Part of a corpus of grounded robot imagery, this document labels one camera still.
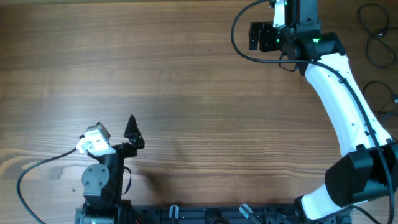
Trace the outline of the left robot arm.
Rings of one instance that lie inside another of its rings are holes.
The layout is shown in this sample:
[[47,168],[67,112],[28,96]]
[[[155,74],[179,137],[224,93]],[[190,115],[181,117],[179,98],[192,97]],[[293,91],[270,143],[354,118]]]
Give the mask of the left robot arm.
[[110,145],[110,133],[98,122],[86,129],[76,148],[82,154],[97,160],[88,166],[81,177],[84,186],[83,206],[76,210],[75,223],[140,223],[141,218],[131,205],[130,200],[123,200],[131,187],[123,188],[123,175],[131,170],[124,165],[124,160],[137,156],[137,150],[145,147],[145,141],[137,127],[133,115],[129,117],[124,131],[128,142]]

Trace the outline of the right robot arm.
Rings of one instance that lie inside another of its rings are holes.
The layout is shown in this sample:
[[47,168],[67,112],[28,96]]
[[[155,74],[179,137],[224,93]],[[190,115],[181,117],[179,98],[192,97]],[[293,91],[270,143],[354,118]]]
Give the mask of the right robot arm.
[[271,1],[270,22],[253,22],[249,48],[280,51],[277,64],[291,63],[319,95],[338,138],[341,159],[321,187],[298,201],[297,220],[315,223],[381,197],[394,219],[397,143],[373,115],[333,32],[323,33],[316,1]]

